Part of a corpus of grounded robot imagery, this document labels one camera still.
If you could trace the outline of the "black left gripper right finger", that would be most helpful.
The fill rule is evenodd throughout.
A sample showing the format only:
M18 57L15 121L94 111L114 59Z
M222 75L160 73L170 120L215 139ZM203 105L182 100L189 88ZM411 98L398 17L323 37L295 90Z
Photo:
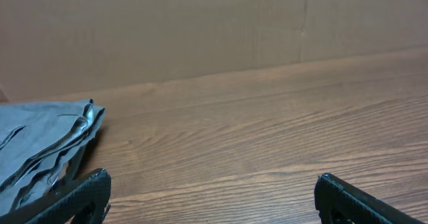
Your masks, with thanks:
M322 224L423 224L330 173L318 177L314 202Z

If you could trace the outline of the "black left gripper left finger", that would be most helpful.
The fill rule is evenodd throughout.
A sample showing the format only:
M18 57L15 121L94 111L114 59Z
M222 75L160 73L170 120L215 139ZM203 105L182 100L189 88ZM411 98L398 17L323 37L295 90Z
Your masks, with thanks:
M110 206L111 176L95 169L1 216L4 224L101 224Z

